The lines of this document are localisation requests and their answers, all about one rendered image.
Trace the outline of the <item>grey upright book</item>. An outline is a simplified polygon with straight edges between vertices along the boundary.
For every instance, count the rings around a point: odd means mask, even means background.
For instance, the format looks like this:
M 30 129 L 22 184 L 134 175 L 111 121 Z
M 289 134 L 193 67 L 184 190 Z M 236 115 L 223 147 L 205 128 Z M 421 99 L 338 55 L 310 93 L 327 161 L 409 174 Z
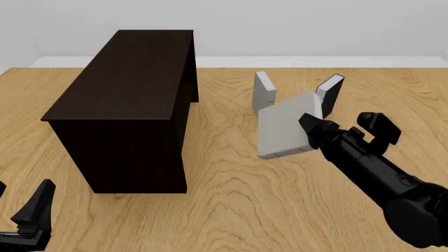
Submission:
M 261 109 L 265 109 L 275 103 L 277 89 L 264 71 L 255 72 L 252 108 L 256 115 Z

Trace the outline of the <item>black book with white pages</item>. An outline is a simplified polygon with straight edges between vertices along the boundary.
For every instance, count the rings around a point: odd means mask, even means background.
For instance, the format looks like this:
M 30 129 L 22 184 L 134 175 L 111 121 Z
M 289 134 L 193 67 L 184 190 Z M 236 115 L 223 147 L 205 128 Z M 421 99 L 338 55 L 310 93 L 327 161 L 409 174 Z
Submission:
M 328 117 L 333 112 L 343 82 L 344 77 L 335 74 L 317 87 L 316 94 L 321 99 L 323 118 Z

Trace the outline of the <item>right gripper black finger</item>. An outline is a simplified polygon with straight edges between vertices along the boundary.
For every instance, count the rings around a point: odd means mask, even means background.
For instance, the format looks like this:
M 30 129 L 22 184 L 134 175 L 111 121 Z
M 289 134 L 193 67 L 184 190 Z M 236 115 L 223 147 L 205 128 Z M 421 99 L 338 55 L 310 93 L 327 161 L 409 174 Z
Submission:
M 339 125 L 333 121 L 320 119 L 309 113 L 304 113 L 298 120 L 306 134 L 318 134 L 339 129 Z

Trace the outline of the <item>dark wooden cabinet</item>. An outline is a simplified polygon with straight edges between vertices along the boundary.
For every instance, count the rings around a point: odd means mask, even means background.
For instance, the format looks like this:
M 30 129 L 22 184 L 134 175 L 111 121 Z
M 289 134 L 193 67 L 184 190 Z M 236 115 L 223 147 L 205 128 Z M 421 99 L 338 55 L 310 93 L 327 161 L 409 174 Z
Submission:
M 117 31 L 43 115 L 94 193 L 186 193 L 190 30 Z

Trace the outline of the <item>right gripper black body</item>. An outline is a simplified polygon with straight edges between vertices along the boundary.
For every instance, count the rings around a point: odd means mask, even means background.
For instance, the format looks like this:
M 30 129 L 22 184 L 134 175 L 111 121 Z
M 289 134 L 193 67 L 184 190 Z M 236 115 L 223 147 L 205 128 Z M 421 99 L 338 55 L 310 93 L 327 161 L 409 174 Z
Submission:
M 312 149 L 317 150 L 324 146 L 329 146 L 339 140 L 347 140 L 357 148 L 366 148 L 365 134 L 357 127 L 350 129 L 330 129 L 319 126 L 304 128 L 305 134 Z

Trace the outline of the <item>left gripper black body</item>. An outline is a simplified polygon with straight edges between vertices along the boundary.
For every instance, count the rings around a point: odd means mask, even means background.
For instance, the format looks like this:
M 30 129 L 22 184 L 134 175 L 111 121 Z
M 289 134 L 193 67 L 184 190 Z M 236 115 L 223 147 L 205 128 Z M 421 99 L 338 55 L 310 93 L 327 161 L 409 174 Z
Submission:
M 16 232 L 0 232 L 0 251 L 45 251 L 51 238 L 51 224 L 22 226 Z

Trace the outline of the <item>pale grey book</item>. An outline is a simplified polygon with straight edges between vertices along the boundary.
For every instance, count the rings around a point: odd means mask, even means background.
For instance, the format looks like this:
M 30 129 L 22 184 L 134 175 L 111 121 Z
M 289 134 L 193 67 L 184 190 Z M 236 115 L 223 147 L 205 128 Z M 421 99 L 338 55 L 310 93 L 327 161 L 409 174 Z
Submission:
M 321 99 L 313 92 L 262 109 L 258 113 L 258 157 L 268 160 L 312 151 L 299 123 L 305 113 L 323 117 Z

